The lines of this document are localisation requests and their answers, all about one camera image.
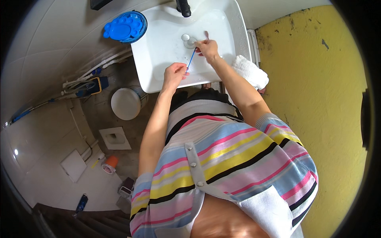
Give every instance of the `blue container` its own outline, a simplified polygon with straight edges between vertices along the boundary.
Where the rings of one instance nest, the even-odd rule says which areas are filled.
[[[104,30],[104,38],[134,43],[147,31],[147,19],[138,11],[129,11],[107,23]]]

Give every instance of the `striped cardigan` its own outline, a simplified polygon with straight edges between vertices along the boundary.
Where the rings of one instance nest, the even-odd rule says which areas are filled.
[[[131,234],[189,237],[206,192],[236,203],[270,237],[289,237],[311,207],[317,184],[313,160],[274,114],[263,115],[255,128],[225,116],[197,116],[172,136],[155,172],[137,179]],[[268,218],[259,206],[283,212]]]

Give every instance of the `white tiled wall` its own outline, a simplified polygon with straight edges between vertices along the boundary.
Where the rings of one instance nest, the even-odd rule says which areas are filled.
[[[171,0],[113,0],[99,11],[88,0],[39,0],[21,24],[1,76],[3,125],[22,106],[59,94],[98,62],[127,47],[102,37],[104,25],[120,13],[143,11]],[[329,0],[237,0],[246,27],[256,29],[292,12]]]
[[[102,37],[107,22],[120,13],[143,11],[169,1],[113,0],[99,11],[90,9],[89,0],[37,1],[15,35],[3,66],[1,125],[22,106],[59,94],[62,82],[76,79],[101,60],[126,48]],[[328,0],[237,1],[246,27],[251,29],[304,8],[330,4]],[[81,123],[81,130],[90,133],[85,122]],[[114,206],[115,197],[109,199],[107,192],[99,191],[108,182],[116,183],[117,176],[111,178],[104,172],[94,176],[96,170],[87,168],[79,183],[73,185],[58,166],[73,149],[81,153],[85,147],[64,104],[44,106],[1,132],[3,164],[31,205],[41,202],[75,209],[81,194],[87,192],[90,197],[86,209],[99,204],[105,209]],[[20,151],[17,160],[11,153],[14,148]],[[92,182],[100,184],[101,190],[89,186]],[[113,190],[112,186],[106,187],[107,191]]]
[[[80,102],[73,101],[76,122],[89,144],[95,139],[82,112]],[[85,211],[116,210],[122,182],[114,174],[102,171],[101,163],[91,166],[101,153],[93,148],[88,167],[77,183],[73,183],[60,162],[73,150],[83,153],[88,146],[81,139],[65,102],[48,104],[23,117],[1,132],[1,160],[12,182],[33,207],[36,203],[75,210],[82,194],[89,201]]]

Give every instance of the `gray button placket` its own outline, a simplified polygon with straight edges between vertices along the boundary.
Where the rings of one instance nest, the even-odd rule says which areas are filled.
[[[226,199],[229,201],[234,201],[228,195],[221,192],[218,188],[207,184],[204,176],[204,171],[201,168],[199,156],[197,155],[197,151],[193,142],[187,142],[184,146],[188,158],[190,174],[192,175],[192,179],[196,188],[212,196]]]

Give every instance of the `yellow stripe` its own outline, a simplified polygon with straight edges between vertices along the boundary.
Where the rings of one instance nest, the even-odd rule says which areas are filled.
[[[284,138],[287,138],[287,139],[289,139],[290,141],[293,141],[293,142],[299,142],[302,146],[304,146],[299,139],[297,139],[295,137],[292,137],[290,135],[287,135],[287,134],[278,134],[278,135],[276,135],[273,138],[273,140],[275,141],[275,143],[277,143],[279,145]]]
[[[267,134],[267,135],[268,135],[269,137],[271,137],[272,134],[274,134],[275,132],[278,132],[278,131],[281,131],[282,133],[285,133],[285,134],[289,134],[289,135],[296,136],[296,135],[294,134],[294,132],[292,132],[292,131],[284,131],[284,130],[280,129],[279,127],[274,127],[274,128],[272,129],[272,131],[271,131],[269,134]]]
[[[132,208],[131,208],[131,214],[133,215],[133,214],[136,214],[141,208],[146,208],[148,206],[148,203],[146,203],[146,204],[142,204],[142,205],[140,205],[140,206],[132,206]]]
[[[180,177],[171,184],[166,184],[158,189],[151,190],[150,199],[157,199],[173,193],[176,189],[194,185],[191,176]]]
[[[216,165],[216,166],[208,168],[207,170],[204,171],[205,179],[209,180],[219,173],[222,173],[222,172],[224,172],[224,171],[226,171],[226,170],[228,170],[234,166],[240,165],[240,164],[252,159],[254,156],[256,156],[260,152],[267,149],[271,145],[272,142],[274,142],[274,141],[271,138],[266,137],[265,139],[263,139],[263,141],[261,141],[260,143],[248,148],[244,152],[242,152],[238,155],[235,155],[235,156],[233,156],[227,160],[224,160],[224,161],[218,163],[218,165]]]
[[[204,160],[201,162],[201,165],[204,165],[204,164],[206,164],[207,162],[209,162],[210,160],[212,160],[212,159],[214,159],[214,158],[217,158],[217,157],[219,157],[219,156],[221,156],[221,155],[223,155],[223,154],[226,154],[226,153],[228,153],[228,152],[230,152],[230,151],[232,151],[232,150],[235,150],[236,148],[240,147],[241,145],[243,145],[243,144],[245,144],[245,143],[247,143],[247,142],[249,142],[249,141],[253,141],[253,140],[255,140],[256,138],[258,138],[259,136],[261,136],[261,135],[263,135],[263,134],[262,134],[262,133],[256,133],[255,135],[250,136],[250,137],[248,137],[248,138],[246,138],[246,139],[243,139],[243,140],[241,140],[241,141],[235,143],[234,145],[232,145],[232,146],[230,146],[230,147],[228,147],[228,148],[225,148],[225,149],[220,150],[220,151],[218,151],[218,152],[216,152],[216,153],[214,153],[214,154],[211,154],[210,156],[208,156],[206,159],[204,159]]]
[[[178,173],[180,171],[189,171],[190,172],[189,166],[188,165],[187,166],[183,166],[183,167],[180,167],[180,168],[178,168],[178,169],[176,169],[176,170],[174,170],[174,171],[172,171],[172,172],[170,172],[168,174],[164,174],[162,177],[160,177],[160,179],[152,181],[152,185],[159,184],[162,180],[164,180],[166,178],[169,178],[169,177],[172,177],[172,176],[174,176],[176,173]]]
[[[135,202],[139,202],[139,201],[143,201],[145,199],[148,199],[149,200],[149,195],[148,196],[143,196],[143,197],[137,197],[134,199],[134,201],[132,202],[132,204],[134,204]]]

